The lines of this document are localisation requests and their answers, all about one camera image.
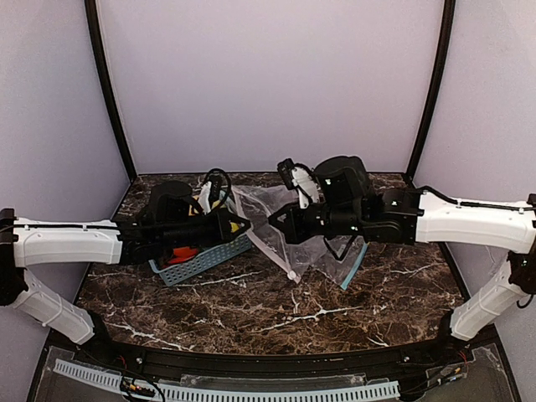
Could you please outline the large pink zip bag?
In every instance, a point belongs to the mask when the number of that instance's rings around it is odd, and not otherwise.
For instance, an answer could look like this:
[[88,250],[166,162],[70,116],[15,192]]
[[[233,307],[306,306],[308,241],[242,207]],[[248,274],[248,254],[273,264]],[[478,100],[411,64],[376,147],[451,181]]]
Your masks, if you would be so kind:
[[269,224],[269,217],[285,204],[298,200],[294,192],[283,185],[233,187],[234,204],[240,216],[248,219],[251,242],[272,262],[278,265],[289,280],[300,282],[303,275],[327,253],[322,237],[313,237],[299,245],[289,245],[278,229]]

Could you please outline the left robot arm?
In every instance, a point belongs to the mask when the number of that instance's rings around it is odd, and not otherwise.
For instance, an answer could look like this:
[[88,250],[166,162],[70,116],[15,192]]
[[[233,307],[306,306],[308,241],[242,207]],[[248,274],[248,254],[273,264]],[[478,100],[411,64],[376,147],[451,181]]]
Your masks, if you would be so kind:
[[106,326],[94,312],[52,291],[30,266],[51,263],[138,265],[182,248],[212,248],[237,240],[248,219],[227,205],[227,193],[206,185],[198,197],[189,185],[170,181],[152,188],[130,221],[42,222],[1,211],[1,304],[18,309],[72,343],[106,342]]

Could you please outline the small blue zip bag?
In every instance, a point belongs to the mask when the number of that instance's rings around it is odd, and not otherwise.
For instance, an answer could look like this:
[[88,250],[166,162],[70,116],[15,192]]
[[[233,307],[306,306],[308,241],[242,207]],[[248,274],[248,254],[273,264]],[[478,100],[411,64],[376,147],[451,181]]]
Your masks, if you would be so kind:
[[349,247],[343,260],[336,260],[328,251],[312,264],[312,269],[323,274],[343,290],[347,290],[363,262],[368,247],[368,243],[358,238]]

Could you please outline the orange tangerine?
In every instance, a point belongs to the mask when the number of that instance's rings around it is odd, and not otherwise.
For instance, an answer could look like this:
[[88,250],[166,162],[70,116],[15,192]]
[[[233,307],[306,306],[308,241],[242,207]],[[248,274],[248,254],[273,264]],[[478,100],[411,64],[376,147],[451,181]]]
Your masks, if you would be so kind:
[[181,247],[173,249],[172,256],[168,261],[169,264],[182,264],[196,257],[199,253],[197,248],[192,247]]

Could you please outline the right black frame post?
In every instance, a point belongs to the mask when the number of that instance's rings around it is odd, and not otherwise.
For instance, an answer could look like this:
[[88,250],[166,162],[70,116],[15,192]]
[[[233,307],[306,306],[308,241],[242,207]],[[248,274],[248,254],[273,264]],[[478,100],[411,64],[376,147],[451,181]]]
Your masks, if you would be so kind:
[[412,183],[415,179],[422,158],[430,125],[436,109],[436,103],[441,89],[443,74],[446,67],[447,55],[451,42],[451,32],[455,19],[456,1],[445,0],[441,15],[441,26],[436,46],[435,59],[430,74],[430,83],[425,98],[420,124],[416,133],[410,160],[405,170],[406,178]]

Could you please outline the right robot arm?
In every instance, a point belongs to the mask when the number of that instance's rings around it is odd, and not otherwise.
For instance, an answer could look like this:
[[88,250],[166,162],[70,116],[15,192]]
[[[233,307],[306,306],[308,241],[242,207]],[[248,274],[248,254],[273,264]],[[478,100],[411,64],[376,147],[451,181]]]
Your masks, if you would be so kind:
[[475,296],[445,316],[444,334],[468,342],[511,305],[535,293],[535,197],[501,203],[450,198],[430,186],[374,191],[359,157],[339,156],[314,169],[290,158],[277,171],[298,200],[269,218],[289,245],[338,236],[413,245],[454,242],[508,251]]

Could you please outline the black frame post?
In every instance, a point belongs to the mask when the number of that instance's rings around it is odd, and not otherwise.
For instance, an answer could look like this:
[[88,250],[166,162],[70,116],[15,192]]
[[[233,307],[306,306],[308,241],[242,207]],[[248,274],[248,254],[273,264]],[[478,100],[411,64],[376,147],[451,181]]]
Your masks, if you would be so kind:
[[455,19],[456,1],[445,0],[441,15],[441,26],[436,46],[435,59],[430,74],[430,83],[425,98],[420,124],[416,133],[410,160],[405,170],[406,178],[412,183],[415,179],[422,158],[430,125],[436,109],[436,103],[441,89],[443,74],[446,67],[447,55],[451,42],[451,32]]
[[105,55],[105,45],[101,32],[101,24],[99,13],[97,10],[97,1],[85,0],[85,17],[87,28],[90,36],[90,44],[92,48],[93,58],[97,71],[100,90],[103,96],[108,118],[111,124],[113,137],[117,146],[117,150],[121,157],[121,162],[130,183],[133,183],[138,174],[135,164],[127,144],[126,134],[121,122],[121,117],[116,102],[116,97],[111,82],[111,75],[108,69],[107,59]]

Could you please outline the left black frame post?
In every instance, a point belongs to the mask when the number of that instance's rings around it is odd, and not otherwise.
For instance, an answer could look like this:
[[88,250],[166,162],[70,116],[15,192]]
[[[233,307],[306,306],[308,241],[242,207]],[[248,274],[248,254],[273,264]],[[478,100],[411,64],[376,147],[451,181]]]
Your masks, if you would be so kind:
[[130,183],[133,183],[138,174],[135,164],[127,144],[126,134],[121,122],[121,117],[116,102],[116,97],[111,82],[111,75],[108,69],[107,59],[105,55],[105,45],[101,32],[101,24],[99,13],[97,10],[97,1],[85,0],[85,17],[87,28],[90,36],[90,44],[92,48],[93,58],[97,71],[100,90],[103,96],[108,118],[111,124],[113,137],[117,146],[117,150],[121,157],[121,162]]

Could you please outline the blue plastic basket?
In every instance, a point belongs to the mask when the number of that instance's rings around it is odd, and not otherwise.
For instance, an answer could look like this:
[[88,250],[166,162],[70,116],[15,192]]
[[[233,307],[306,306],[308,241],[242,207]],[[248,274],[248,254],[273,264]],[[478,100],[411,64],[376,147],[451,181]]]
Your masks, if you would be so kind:
[[251,247],[252,243],[250,239],[246,234],[243,234],[236,241],[201,250],[195,258],[181,265],[163,269],[162,264],[170,260],[170,258],[167,260],[149,260],[148,264],[152,272],[159,276],[166,286],[175,286],[245,253]]

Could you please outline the red chili pepper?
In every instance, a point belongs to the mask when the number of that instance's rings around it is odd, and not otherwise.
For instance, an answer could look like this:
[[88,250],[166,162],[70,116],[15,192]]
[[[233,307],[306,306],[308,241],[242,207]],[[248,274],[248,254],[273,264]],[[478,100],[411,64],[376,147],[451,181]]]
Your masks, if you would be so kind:
[[180,261],[180,260],[176,260],[176,259],[171,259],[171,260],[167,260],[165,261],[163,264],[162,264],[162,268],[163,269],[168,269],[170,267],[173,267],[173,266],[176,266],[176,265],[181,265],[183,262]]

